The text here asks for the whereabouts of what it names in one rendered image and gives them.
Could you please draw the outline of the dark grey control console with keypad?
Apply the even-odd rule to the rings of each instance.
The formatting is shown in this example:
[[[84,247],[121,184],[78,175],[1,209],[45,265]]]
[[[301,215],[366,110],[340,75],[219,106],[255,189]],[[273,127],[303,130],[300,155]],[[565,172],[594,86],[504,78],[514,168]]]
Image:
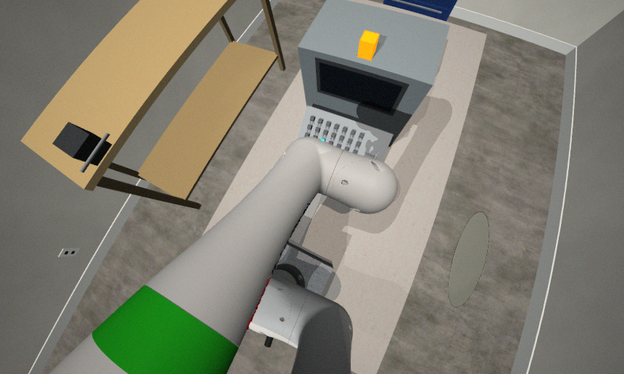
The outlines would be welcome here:
[[[382,161],[432,88],[449,27],[326,0],[297,46],[307,104],[298,138]]]

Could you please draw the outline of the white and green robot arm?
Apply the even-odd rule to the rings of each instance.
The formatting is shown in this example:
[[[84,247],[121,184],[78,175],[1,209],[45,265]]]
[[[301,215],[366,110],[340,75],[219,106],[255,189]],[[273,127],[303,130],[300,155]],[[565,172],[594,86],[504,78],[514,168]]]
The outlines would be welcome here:
[[[296,267],[277,263],[317,193],[364,214],[393,202],[394,171],[373,158],[296,139],[49,374],[227,374],[249,328],[267,336],[266,347],[273,338],[299,345],[291,374],[351,374],[349,314],[306,289]]]

